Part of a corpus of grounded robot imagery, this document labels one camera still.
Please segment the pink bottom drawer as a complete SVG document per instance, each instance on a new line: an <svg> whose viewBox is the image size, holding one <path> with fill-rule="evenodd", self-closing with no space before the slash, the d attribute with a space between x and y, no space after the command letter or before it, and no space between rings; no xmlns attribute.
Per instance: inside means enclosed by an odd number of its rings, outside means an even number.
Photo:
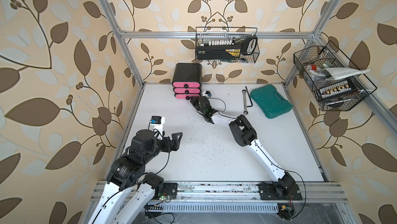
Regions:
<svg viewBox="0 0 397 224"><path fill-rule="evenodd" d="M177 94L175 93L174 96L177 99L184 99L184 100L190 100L192 97L199 97L199 94Z"/></svg>

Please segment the pink drawer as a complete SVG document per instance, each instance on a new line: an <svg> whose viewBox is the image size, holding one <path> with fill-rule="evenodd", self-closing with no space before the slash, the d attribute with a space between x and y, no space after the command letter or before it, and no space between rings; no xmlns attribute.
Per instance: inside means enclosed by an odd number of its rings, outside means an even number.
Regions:
<svg viewBox="0 0 397 224"><path fill-rule="evenodd" d="M173 87L175 88L200 88L201 84L199 82L173 82Z"/></svg>
<svg viewBox="0 0 397 224"><path fill-rule="evenodd" d="M192 97L199 97L199 94L177 94L175 93L174 96L177 99L184 99L184 100L190 100Z"/></svg>
<svg viewBox="0 0 397 224"><path fill-rule="evenodd" d="M191 95L191 94L200 94L201 93L201 89L200 88L178 88L175 87L173 88L174 93L176 94L187 94L187 95Z"/></svg>

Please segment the pink top drawer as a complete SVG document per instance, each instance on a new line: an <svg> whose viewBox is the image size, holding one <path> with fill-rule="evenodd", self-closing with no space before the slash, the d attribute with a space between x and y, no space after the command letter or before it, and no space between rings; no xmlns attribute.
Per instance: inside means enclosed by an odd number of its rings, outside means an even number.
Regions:
<svg viewBox="0 0 397 224"><path fill-rule="evenodd" d="M175 88L200 88L201 84L199 82L173 82L173 87Z"/></svg>

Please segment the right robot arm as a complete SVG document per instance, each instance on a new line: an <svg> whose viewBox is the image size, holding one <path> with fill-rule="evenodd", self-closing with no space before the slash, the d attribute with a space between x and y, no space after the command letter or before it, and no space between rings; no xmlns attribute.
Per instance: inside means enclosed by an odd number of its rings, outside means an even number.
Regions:
<svg viewBox="0 0 397 224"><path fill-rule="evenodd" d="M230 116L212 108L205 96L190 98L190 103L203 118L211 124L228 127L236 143L246 148L262 164L271 181L258 184L262 200L303 200L292 171L281 168L264 149L257 132L244 115Z"/></svg>

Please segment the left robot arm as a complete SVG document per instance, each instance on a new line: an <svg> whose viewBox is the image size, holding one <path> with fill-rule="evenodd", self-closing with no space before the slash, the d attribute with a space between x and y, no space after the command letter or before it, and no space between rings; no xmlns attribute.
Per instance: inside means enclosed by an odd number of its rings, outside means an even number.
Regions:
<svg viewBox="0 0 397 224"><path fill-rule="evenodd" d="M159 153L179 149L183 133L165 137L159 130L136 133L131 145L112 165L90 224L131 224L140 211L162 192L163 177L146 172Z"/></svg>

